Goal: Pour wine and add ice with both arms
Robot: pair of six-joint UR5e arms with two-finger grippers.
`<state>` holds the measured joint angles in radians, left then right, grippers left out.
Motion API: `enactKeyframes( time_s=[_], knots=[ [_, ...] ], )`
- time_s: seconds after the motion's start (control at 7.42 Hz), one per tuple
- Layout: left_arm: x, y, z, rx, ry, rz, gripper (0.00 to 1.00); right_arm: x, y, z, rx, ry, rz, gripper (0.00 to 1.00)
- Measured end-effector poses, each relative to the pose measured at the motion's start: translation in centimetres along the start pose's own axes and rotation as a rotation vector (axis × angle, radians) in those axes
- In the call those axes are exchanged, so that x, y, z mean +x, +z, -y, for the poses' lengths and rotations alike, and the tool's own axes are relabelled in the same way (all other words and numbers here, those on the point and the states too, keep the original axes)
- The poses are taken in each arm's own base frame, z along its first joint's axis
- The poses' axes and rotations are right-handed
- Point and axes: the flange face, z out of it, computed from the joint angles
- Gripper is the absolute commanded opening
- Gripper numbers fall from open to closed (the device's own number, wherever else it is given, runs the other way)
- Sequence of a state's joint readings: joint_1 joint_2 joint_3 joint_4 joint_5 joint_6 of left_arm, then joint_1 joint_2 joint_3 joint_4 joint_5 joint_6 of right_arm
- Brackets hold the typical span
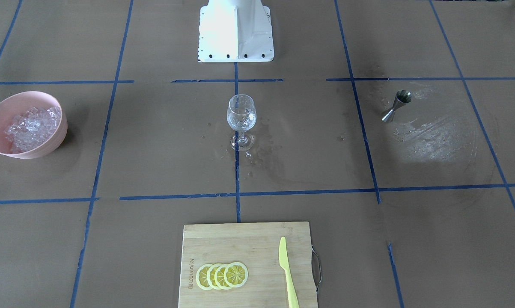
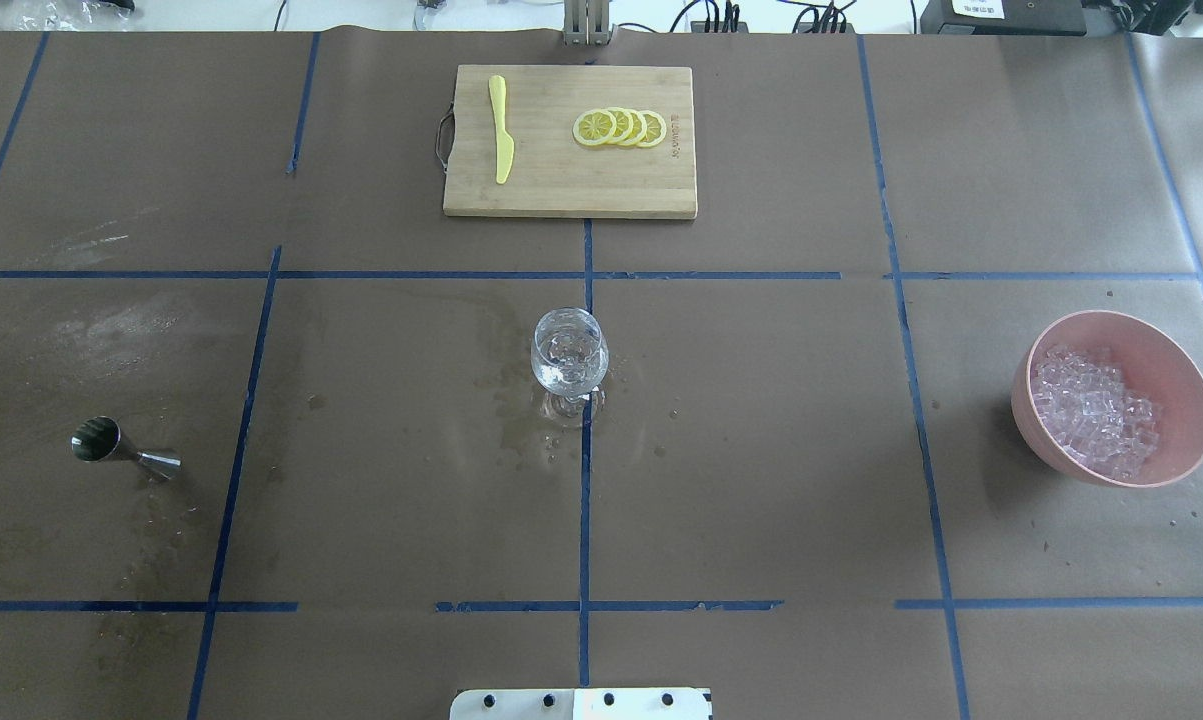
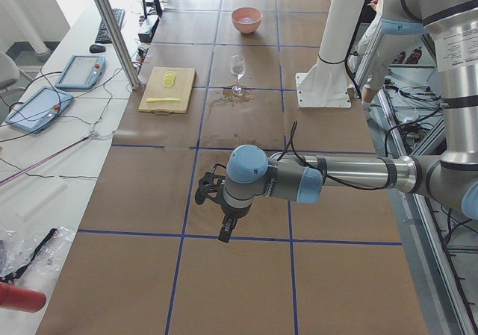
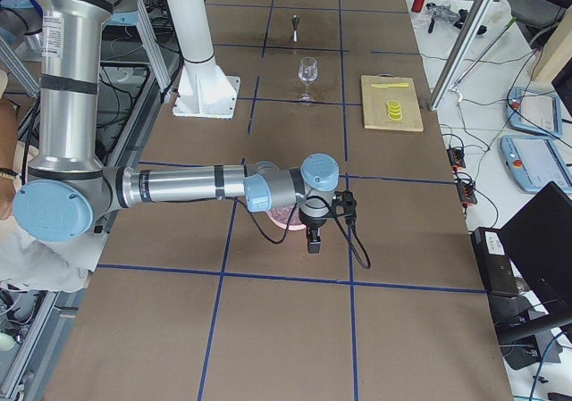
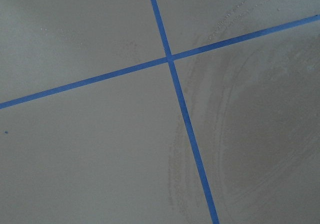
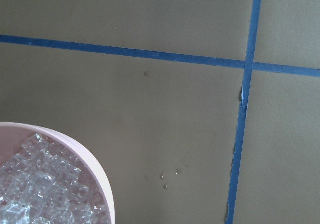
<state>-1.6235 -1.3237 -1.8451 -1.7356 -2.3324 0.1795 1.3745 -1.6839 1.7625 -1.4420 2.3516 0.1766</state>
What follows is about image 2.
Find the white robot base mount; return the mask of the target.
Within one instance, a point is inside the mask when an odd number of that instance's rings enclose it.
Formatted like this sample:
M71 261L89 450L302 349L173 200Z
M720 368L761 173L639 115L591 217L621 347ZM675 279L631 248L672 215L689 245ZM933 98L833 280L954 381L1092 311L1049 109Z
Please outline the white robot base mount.
M712 719L701 688L506 688L456 694L450 719Z

